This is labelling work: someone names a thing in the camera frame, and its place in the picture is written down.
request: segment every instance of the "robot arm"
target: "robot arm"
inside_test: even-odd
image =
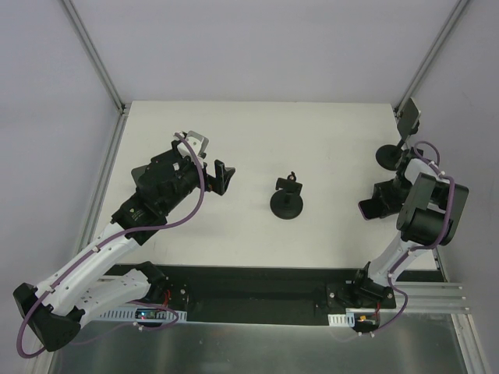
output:
[[[388,279],[394,283],[417,256],[435,243],[443,230],[449,182],[415,158],[405,165],[403,176],[412,187],[398,215],[400,232],[380,256],[358,271],[349,287],[338,292],[338,300],[346,307],[372,307],[386,301],[392,294]],[[455,185],[448,228],[441,245],[447,245],[454,237],[468,193],[465,186]]]
[[[36,287],[21,284],[14,291],[22,317],[38,302],[28,324],[48,351],[68,344],[83,326],[109,309],[131,300],[165,300],[166,278],[149,262],[111,282],[96,286],[96,281],[123,256],[164,228],[166,216],[196,187],[203,185],[206,191],[218,195],[227,190],[235,169],[215,161],[216,176],[208,175],[203,162],[208,139],[195,132],[183,135],[183,141],[172,142],[171,150],[132,170],[136,192],[112,215],[111,222],[94,241]],[[203,165],[203,180],[194,156]]]

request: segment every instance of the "metal floor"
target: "metal floor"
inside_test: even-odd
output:
[[[91,323],[76,340],[113,326]],[[60,352],[51,374],[466,373],[449,315],[402,315],[375,338],[330,327],[179,323],[141,333],[125,326]]]

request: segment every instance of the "purple cable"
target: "purple cable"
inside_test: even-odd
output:
[[[166,228],[176,228],[177,226],[180,226],[181,224],[186,223],[188,220],[190,220],[194,215],[197,213],[197,211],[201,208],[201,204],[203,202],[204,198],[204,176],[203,176],[203,168],[201,167],[201,163],[199,162],[196,153],[194,152],[193,148],[190,146],[190,144],[183,138],[182,135],[179,133],[175,133],[175,136],[179,138],[179,140],[184,144],[187,148],[187,150],[190,152],[193,162],[196,165],[197,172],[200,176],[200,198],[197,201],[196,206],[194,207],[193,211],[190,212],[187,216],[185,216],[183,219],[180,221],[174,222],[172,224],[165,224],[161,226],[143,226],[140,228],[129,228],[128,230],[123,230],[120,231],[117,234],[114,234],[110,236],[109,238],[105,239],[101,243],[97,245],[97,248],[102,248],[103,245],[108,244],[109,242],[115,240],[116,238],[119,238],[122,235],[126,235],[130,232],[137,232],[137,231],[159,231],[159,230],[164,230]],[[83,261],[88,259],[90,256],[92,256],[95,252],[93,250],[90,250],[89,252],[85,253],[83,256],[81,256],[72,266],[70,266],[59,278],[57,278],[54,283],[50,285],[52,289],[55,287],[59,286],[65,278],[70,275]],[[31,316],[34,314],[34,311],[37,310],[38,306],[47,298],[49,295],[49,291],[45,291],[41,297],[39,297],[38,300],[31,306],[30,310],[28,313],[25,315],[23,322],[21,323],[21,327],[19,328],[19,332],[17,333],[17,340],[16,340],[16,348],[17,348],[17,353],[19,356],[22,358],[33,358],[37,357],[41,353],[45,351],[45,348],[41,348],[40,350],[34,352],[34,353],[26,353],[23,350],[23,335],[24,335],[24,330],[26,329],[26,326],[28,322],[30,321]]]
[[[197,172],[200,176],[200,199],[197,201],[197,204],[196,206],[194,207],[193,211],[190,212],[189,214],[187,214],[187,216],[185,216],[183,219],[181,219],[180,221],[176,221],[172,224],[163,224],[163,225],[160,225],[160,226],[143,226],[141,228],[129,228],[127,230],[123,230],[123,231],[120,231],[119,233],[117,234],[114,234],[114,235],[111,235],[109,238],[105,239],[104,241],[102,241],[99,245],[97,245],[97,247],[100,249],[103,245],[106,245],[108,244],[109,242],[112,242],[113,240],[115,240],[116,238],[119,238],[120,236],[122,235],[126,235],[126,234],[129,234],[130,232],[137,232],[137,231],[157,231],[157,230],[164,230],[166,228],[176,228],[177,226],[180,226],[181,224],[184,224],[186,223],[188,220],[190,220],[192,217],[194,217],[194,215],[197,213],[197,211],[201,208],[201,204],[203,203],[203,199],[204,199],[204,176],[203,176],[203,168],[201,167],[201,163],[199,162],[199,160],[197,159],[197,155],[194,153],[194,150],[193,148],[189,145],[188,142],[186,142],[184,140],[184,138],[179,134],[179,133],[175,133],[175,136],[177,138],[180,139],[180,141],[187,147],[187,149],[189,150],[192,158],[193,158],[193,161],[194,161],[194,164],[196,165],[196,168],[197,168]]]
[[[414,143],[414,146],[412,146],[414,148],[414,153],[416,154],[416,156],[420,159],[420,160],[423,160],[424,162],[426,162],[427,164],[430,163],[430,160],[423,157],[423,155],[418,151],[418,145],[420,144],[426,144],[427,146],[430,146],[432,150],[434,150],[435,154],[437,155],[437,161],[435,161],[435,164],[437,164],[437,166],[440,165],[440,152],[438,152],[438,149],[430,142],[427,142],[426,140],[420,140],[419,142],[415,142]]]
[[[419,151],[416,149],[416,147],[419,144],[426,144],[428,146],[431,146],[431,148],[433,148],[433,150],[435,151],[435,154],[437,155],[437,162],[436,163],[432,163],[430,160],[424,158],[421,155],[421,153],[419,153]],[[419,142],[415,143],[414,144],[414,153],[416,154],[416,156],[420,160],[422,160],[423,162],[428,164],[428,166],[435,172],[435,174],[437,174],[440,178],[447,179],[449,181],[449,195],[448,195],[448,199],[447,199],[447,206],[445,207],[444,224],[442,226],[440,234],[437,236],[437,238],[435,239],[435,241],[432,244],[430,244],[430,245],[417,245],[417,246],[410,249],[411,252],[414,252],[414,251],[420,250],[420,249],[433,249],[433,248],[437,247],[437,245],[439,245],[442,242],[442,240],[444,239],[444,237],[447,234],[448,229],[449,229],[449,221],[451,220],[452,204],[454,202],[454,191],[455,191],[455,180],[450,176],[446,176],[446,175],[441,174],[441,171],[437,166],[440,163],[440,153],[438,152],[438,149],[432,143],[426,142],[426,141],[419,141]],[[398,267],[407,259],[407,257],[409,257],[408,253],[403,255],[395,263],[395,265],[390,269],[389,274],[393,274],[398,269]],[[390,287],[394,291],[396,291],[399,294],[404,296],[404,304],[402,305],[402,307],[400,308],[398,313],[392,319],[390,319],[388,322],[386,322],[383,326],[379,327],[377,329],[377,331],[383,330],[387,326],[391,325],[398,317],[400,317],[402,315],[402,313],[405,311],[405,308],[407,308],[407,304],[409,303],[409,296],[404,291],[402,291],[400,288],[396,288],[394,286],[393,280],[391,279],[390,276],[388,276],[388,283],[390,284]]]

